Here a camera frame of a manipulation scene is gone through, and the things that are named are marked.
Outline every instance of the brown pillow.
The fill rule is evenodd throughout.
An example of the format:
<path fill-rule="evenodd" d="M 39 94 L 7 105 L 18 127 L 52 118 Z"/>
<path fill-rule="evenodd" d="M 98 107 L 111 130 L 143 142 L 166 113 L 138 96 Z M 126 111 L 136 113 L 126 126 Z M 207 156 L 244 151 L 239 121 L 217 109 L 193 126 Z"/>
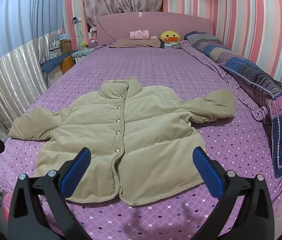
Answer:
<path fill-rule="evenodd" d="M 159 39 L 149 40 L 130 40 L 130 38 L 121 38 L 110 45 L 110 48 L 136 48 L 136 47 L 160 47 Z"/>

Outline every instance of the cardboard box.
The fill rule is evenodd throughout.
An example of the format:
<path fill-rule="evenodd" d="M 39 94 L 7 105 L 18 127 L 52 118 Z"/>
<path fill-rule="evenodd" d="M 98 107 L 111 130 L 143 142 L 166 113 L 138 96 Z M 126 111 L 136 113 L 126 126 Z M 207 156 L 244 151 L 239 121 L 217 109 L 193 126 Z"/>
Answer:
<path fill-rule="evenodd" d="M 72 59 L 72 56 L 67 56 L 62 60 L 61 70 L 64 75 L 71 67 L 75 65 L 75 61 Z"/>
<path fill-rule="evenodd" d="M 65 54 L 69 51 L 72 51 L 72 42 L 71 40 L 62 40 L 61 41 L 61 50 L 62 54 Z"/>

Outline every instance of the wall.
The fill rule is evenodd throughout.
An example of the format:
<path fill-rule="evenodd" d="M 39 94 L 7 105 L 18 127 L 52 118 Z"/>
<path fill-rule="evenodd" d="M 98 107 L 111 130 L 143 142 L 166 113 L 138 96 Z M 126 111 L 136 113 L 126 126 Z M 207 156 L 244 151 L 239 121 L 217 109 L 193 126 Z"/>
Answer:
<path fill-rule="evenodd" d="M 163 9 L 213 20 L 228 48 L 282 82 L 282 0 L 164 0 Z"/>
<path fill-rule="evenodd" d="M 72 17 L 81 17 L 81 22 L 71 23 Z M 72 41 L 72 48 L 78 49 L 78 42 L 85 41 L 88 44 L 88 29 L 83 13 L 83 0 L 63 0 L 63 32 Z"/>

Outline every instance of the yellow duck plush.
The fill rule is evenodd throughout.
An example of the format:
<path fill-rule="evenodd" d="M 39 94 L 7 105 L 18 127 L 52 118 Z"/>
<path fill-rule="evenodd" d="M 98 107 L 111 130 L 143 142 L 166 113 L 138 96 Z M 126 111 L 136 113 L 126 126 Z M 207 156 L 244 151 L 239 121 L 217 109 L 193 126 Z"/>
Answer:
<path fill-rule="evenodd" d="M 173 43 L 180 41 L 180 35 L 174 31 L 166 31 L 161 34 L 160 40 L 166 43 Z"/>

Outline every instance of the silver bolt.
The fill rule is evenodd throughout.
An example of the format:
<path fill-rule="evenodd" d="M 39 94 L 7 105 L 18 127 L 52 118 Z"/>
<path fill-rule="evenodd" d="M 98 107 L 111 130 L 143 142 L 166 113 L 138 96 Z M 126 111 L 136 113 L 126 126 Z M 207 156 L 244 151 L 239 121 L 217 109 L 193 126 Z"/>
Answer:
<path fill-rule="evenodd" d="M 54 177 L 56 175 L 56 171 L 55 170 L 51 170 L 48 172 L 48 176 L 49 177 Z"/>
<path fill-rule="evenodd" d="M 260 181 L 262 181 L 262 180 L 264 180 L 264 177 L 263 177 L 263 175 L 258 174 L 258 175 L 257 175 L 257 179 L 260 180 Z"/>
<path fill-rule="evenodd" d="M 234 171 L 227 171 L 226 174 L 228 174 L 229 177 L 233 178 L 235 176 L 235 172 Z"/>
<path fill-rule="evenodd" d="M 19 176 L 19 179 L 20 180 L 24 180 L 26 178 L 26 174 L 22 173 L 20 176 Z"/>

